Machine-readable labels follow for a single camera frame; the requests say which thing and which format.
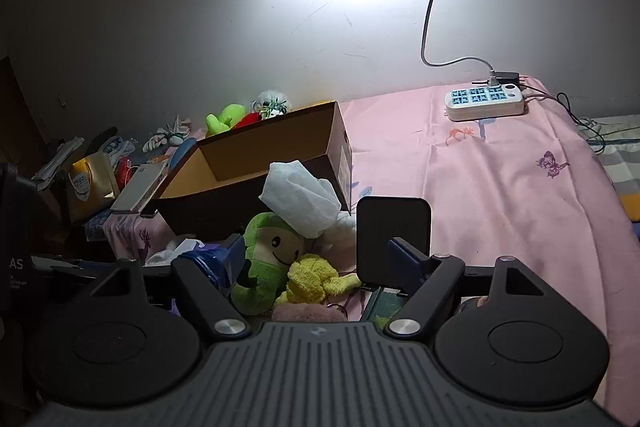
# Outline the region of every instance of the power strip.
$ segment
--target power strip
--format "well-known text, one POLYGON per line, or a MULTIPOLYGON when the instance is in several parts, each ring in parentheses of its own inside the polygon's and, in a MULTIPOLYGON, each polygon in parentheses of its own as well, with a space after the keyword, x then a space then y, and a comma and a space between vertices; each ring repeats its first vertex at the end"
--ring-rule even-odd
POLYGON ((524 98, 515 84, 449 91, 444 97, 449 120, 479 120, 524 113, 524 98))

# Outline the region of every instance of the cardboard box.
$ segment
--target cardboard box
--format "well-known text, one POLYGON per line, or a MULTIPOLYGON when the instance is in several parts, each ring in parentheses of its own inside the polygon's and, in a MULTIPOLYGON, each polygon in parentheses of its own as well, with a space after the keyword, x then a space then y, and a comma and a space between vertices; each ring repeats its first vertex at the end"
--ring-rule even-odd
POLYGON ((269 209, 258 196, 273 162, 300 160, 351 209, 351 148, 336 102, 292 111, 199 142, 175 167, 143 216, 159 211, 177 234, 215 241, 269 209))

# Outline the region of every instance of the red plush toy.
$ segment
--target red plush toy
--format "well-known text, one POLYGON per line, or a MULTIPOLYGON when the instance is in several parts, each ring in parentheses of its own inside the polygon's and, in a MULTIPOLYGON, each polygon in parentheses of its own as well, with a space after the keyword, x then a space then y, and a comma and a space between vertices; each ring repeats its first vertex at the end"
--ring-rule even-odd
POLYGON ((236 123, 235 126, 233 126, 233 129, 235 129, 236 127, 244 127, 245 125, 256 123, 257 121, 260 121, 260 113, 250 112, 244 118, 242 118, 242 120, 236 123))

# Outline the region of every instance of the black adapter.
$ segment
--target black adapter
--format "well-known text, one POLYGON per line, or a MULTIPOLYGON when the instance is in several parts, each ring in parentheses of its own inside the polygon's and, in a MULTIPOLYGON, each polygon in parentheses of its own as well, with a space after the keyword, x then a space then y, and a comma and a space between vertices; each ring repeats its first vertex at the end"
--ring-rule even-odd
POLYGON ((516 86, 520 85, 520 74, 515 73, 514 71, 496 71, 495 79, 500 84, 515 84, 516 86))

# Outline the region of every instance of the round black disc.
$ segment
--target round black disc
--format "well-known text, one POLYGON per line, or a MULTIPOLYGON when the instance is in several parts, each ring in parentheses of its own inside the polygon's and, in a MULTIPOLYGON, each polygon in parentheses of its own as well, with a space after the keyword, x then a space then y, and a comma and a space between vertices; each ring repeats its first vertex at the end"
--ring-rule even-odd
POLYGON ((492 401, 548 407, 593 395, 609 360, 604 336, 566 302, 498 296, 449 319, 434 351, 459 384, 492 401))
POLYGON ((84 407, 122 407, 175 387, 200 355, 181 317, 127 296, 86 298, 33 339, 27 364, 50 399, 84 407))

